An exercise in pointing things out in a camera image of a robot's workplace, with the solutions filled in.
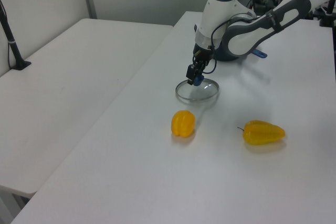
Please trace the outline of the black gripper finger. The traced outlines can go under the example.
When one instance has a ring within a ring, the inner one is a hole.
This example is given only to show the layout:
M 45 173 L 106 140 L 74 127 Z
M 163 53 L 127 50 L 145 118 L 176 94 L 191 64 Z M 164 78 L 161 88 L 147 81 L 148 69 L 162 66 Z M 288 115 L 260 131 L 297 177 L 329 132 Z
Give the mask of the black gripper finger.
M 201 76 L 203 75 L 203 72 L 205 68 L 207 67 L 208 62 L 207 61 L 196 61 L 195 62 L 195 75 Z
M 187 77 L 187 83 L 189 85 L 196 86 L 198 72 L 197 72 L 197 67 L 194 64 L 190 64 L 188 66 L 187 72 L 186 72 L 186 77 Z

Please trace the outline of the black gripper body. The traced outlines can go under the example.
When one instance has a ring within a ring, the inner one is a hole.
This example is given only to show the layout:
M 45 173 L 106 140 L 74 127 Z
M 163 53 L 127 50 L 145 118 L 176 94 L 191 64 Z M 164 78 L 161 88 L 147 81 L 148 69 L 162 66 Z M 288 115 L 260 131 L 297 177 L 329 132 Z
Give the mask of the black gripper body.
M 199 45 L 195 44 L 193 49 L 193 62 L 195 61 L 207 61 L 213 59 L 213 51 L 211 49 L 204 49 Z

